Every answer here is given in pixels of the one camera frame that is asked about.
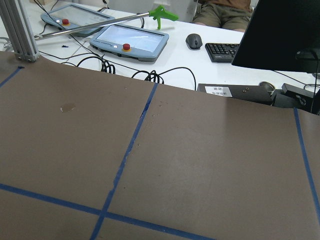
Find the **black keyboard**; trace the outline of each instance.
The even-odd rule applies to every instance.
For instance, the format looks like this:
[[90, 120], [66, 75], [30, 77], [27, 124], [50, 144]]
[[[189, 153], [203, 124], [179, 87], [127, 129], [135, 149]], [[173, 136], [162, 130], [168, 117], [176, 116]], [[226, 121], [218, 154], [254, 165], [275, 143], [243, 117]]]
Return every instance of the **black keyboard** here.
[[213, 63], [231, 63], [239, 48], [239, 44], [206, 43], [205, 49]]

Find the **label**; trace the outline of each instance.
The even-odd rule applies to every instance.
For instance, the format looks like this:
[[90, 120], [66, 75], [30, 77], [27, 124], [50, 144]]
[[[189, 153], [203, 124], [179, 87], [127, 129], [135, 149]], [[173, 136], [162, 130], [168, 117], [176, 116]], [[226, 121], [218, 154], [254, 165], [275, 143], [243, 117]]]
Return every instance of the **label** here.
[[230, 89], [227, 86], [205, 86], [205, 91], [208, 94], [232, 98]]

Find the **blue tape line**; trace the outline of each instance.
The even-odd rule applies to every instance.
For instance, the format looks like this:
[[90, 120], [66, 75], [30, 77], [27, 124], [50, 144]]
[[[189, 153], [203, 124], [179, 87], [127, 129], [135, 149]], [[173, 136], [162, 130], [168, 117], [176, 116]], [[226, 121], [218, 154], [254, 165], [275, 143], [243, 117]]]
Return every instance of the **blue tape line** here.
[[109, 219], [121, 221], [121, 222], [124, 222], [124, 223], [127, 223], [127, 224], [132, 224], [132, 225], [136, 225], [136, 226], [139, 226], [139, 227], [143, 227], [143, 228], [147, 228], [147, 229], [151, 229], [151, 230], [155, 230], [155, 231], [159, 231], [159, 232], [162, 232], [162, 233], [172, 234], [172, 235], [179, 236], [179, 237], [186, 238], [186, 239], [192, 239], [192, 240], [214, 240], [213, 238], [209, 238], [209, 237], [206, 237], [206, 236], [201, 236], [201, 235], [193, 234], [193, 233], [190, 233], [190, 232], [177, 230], [177, 229], [174, 229], [174, 228], [161, 226], [161, 225], [154, 224], [154, 223], [147, 222], [147, 221], [141, 221], [141, 220], [138, 220], [138, 219], [134, 219], [134, 218], [127, 217], [127, 216], [118, 215], [118, 214], [111, 213], [111, 212], [107, 212], [107, 214], [105, 216], [107, 218], [109, 218]]
[[10, 76], [8, 76], [5, 80], [3, 80], [1, 83], [0, 83], [0, 88], [6, 84], [6, 82], [8, 82], [11, 78], [14, 77], [14, 75], [16, 75], [21, 69], [24, 69], [25, 67], [24, 66], [18, 66], [17, 69], [10, 74]]
[[98, 233], [99, 233], [99, 231], [100, 231], [100, 228], [101, 228], [102, 223], [103, 223], [104, 218], [105, 218], [105, 214], [106, 214], [107, 211], [108, 211], [108, 208], [109, 208], [109, 206], [110, 206], [110, 203], [111, 203], [111, 201], [112, 201], [112, 198], [113, 198], [113, 196], [114, 196], [114, 194], [115, 194], [115, 191], [116, 191], [116, 189], [117, 189], [117, 186], [118, 186], [120, 177], [121, 177], [121, 175], [122, 175], [122, 173], [123, 173], [123, 171], [124, 171], [124, 168], [125, 168], [125, 165], [126, 165], [126, 161], [127, 161], [127, 157], [128, 157], [128, 155], [130, 154], [130, 152], [131, 152], [131, 150], [132, 150], [132, 148], [133, 148], [133, 146], [134, 146], [135, 140], [136, 140], [136, 138], [137, 138], [137, 136], [138, 136], [138, 133], [139, 133], [139, 131], [140, 131], [140, 128], [141, 128], [141, 126], [142, 126], [142, 123], [143, 123], [143, 121], [144, 121], [144, 119], [145, 119], [145, 116], [146, 116], [146, 113], [147, 113], [147, 111], [148, 111], [149, 105], [150, 105], [150, 103], [151, 103], [151, 101], [152, 101], [152, 98], [154, 97], [154, 94], [155, 94], [155, 92], [156, 92], [157, 86], [158, 86], [158, 83], [155, 83], [154, 86], [153, 86], [153, 88], [152, 88], [152, 90], [151, 90], [151, 93], [150, 93], [150, 95], [149, 95], [149, 98], [148, 98], [147, 101], [146, 101], [146, 104], [145, 104], [144, 109], [143, 109], [143, 112], [142, 112], [142, 114], [141, 114], [141, 116], [140, 116], [139, 122], [138, 122], [138, 124], [137, 124], [137, 126], [136, 126], [136, 128], [135, 128], [135, 131], [134, 131], [133, 136], [132, 136], [132, 138], [131, 138], [131, 140], [130, 140], [130, 143], [129, 143], [129, 145], [128, 145], [128, 148], [127, 148], [127, 150], [126, 150], [126, 152], [125, 152], [125, 154], [124, 154], [124, 157], [123, 157], [123, 159], [122, 159], [122, 162], [121, 162], [121, 164], [120, 164], [120, 167], [119, 167], [119, 169], [118, 169], [118, 172], [116, 173], [116, 176], [115, 176], [115, 178], [114, 178], [114, 180], [113, 180], [113, 189], [110, 190], [110, 192], [108, 193], [108, 196], [107, 196], [107, 198], [106, 198], [106, 200], [105, 200], [105, 203], [104, 203], [103, 208], [102, 208], [102, 210], [101, 210], [101, 213], [100, 213], [100, 216], [99, 216], [99, 218], [98, 218], [98, 221], [97, 221], [96, 224], [95, 224], [95, 227], [94, 227], [94, 230], [93, 230], [93, 232], [92, 232], [92, 235], [91, 235], [90, 240], [96, 239], [96, 237], [97, 237], [97, 235], [98, 235]]
[[293, 111], [294, 111], [296, 129], [297, 129], [297, 132], [298, 132], [298, 137], [299, 137], [300, 147], [301, 147], [301, 151], [302, 151], [303, 161], [304, 161], [304, 167], [305, 167], [306, 174], [307, 174], [307, 177], [308, 177], [308, 180], [309, 180], [309, 185], [310, 185], [311, 192], [312, 192], [313, 202], [314, 202], [316, 214], [317, 214], [317, 217], [318, 217], [318, 222], [319, 222], [319, 225], [320, 225], [320, 204], [319, 204], [319, 199], [318, 199], [318, 194], [317, 194], [317, 190], [316, 190], [316, 187], [315, 187], [315, 183], [314, 183], [314, 180], [313, 180], [313, 177], [312, 177], [312, 172], [311, 172], [310, 165], [309, 165], [309, 160], [308, 160], [308, 155], [307, 155], [307, 151], [306, 151], [306, 147], [305, 147], [305, 142], [304, 142], [304, 138], [303, 138], [303, 134], [302, 134], [302, 130], [301, 130], [299, 112], [298, 112], [298, 110], [296, 108]]
[[63, 207], [79, 210], [79, 211], [86, 212], [86, 213], [89, 213], [89, 214], [100, 215], [100, 213], [101, 213], [101, 211], [99, 209], [95, 209], [95, 208], [92, 208], [92, 207], [80, 205], [80, 204], [73, 203], [73, 202], [70, 202], [70, 201], [61, 200], [61, 199], [58, 199], [58, 198], [55, 198], [55, 197], [51, 197], [51, 196], [46, 196], [46, 195], [35, 193], [35, 192], [32, 192], [32, 191], [27, 191], [27, 190], [24, 190], [24, 189], [21, 189], [21, 188], [5, 185], [5, 184], [2, 184], [2, 183], [0, 183], [0, 189], [8, 191], [8, 192], [11, 192], [11, 193], [15, 193], [15, 194], [23, 195], [23, 196], [26, 196], [26, 197], [30, 197], [30, 198], [33, 198], [33, 199], [37, 199], [37, 200], [45, 201], [45, 202], [48, 202], [48, 203], [60, 205], [60, 206], [63, 206]]

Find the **metal rod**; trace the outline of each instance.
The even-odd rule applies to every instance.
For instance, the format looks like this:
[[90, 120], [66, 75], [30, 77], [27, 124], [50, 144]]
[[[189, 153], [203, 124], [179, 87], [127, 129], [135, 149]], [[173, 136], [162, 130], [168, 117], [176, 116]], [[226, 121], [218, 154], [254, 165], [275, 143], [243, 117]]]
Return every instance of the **metal rod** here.
[[79, 27], [75, 27], [73, 29], [65, 29], [65, 30], [51, 32], [51, 33], [47, 33], [47, 34], [43, 34], [43, 35], [36, 35], [36, 36], [34, 36], [34, 39], [35, 40], [42, 40], [42, 39], [54, 38], [54, 37], [57, 37], [60, 35], [72, 34], [72, 33], [82, 31], [82, 30], [86, 30], [86, 29], [94, 29], [94, 28], [99, 28], [99, 27], [110, 26], [110, 25], [114, 25], [114, 24], [123, 23], [123, 22], [129, 21], [129, 20], [141, 19], [143, 17], [149, 17], [149, 12], [140, 13], [140, 14], [131, 15], [131, 16], [125, 16], [125, 17], [107, 20], [107, 21], [102, 21], [102, 22], [93, 23], [90, 25], [79, 26]]
[[35, 62], [40, 55], [23, 0], [0, 0], [0, 15], [15, 56]]

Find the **person's leg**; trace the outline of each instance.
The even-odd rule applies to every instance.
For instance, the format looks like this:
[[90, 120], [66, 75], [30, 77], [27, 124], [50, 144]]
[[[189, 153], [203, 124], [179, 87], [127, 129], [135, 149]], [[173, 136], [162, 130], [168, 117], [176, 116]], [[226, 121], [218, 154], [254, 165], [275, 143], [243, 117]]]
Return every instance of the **person's leg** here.
[[223, 6], [221, 27], [223, 29], [245, 32], [250, 21], [251, 13], [242, 9]]
[[192, 22], [210, 27], [221, 27], [219, 11], [214, 4], [203, 4], [201, 11], [194, 16]]

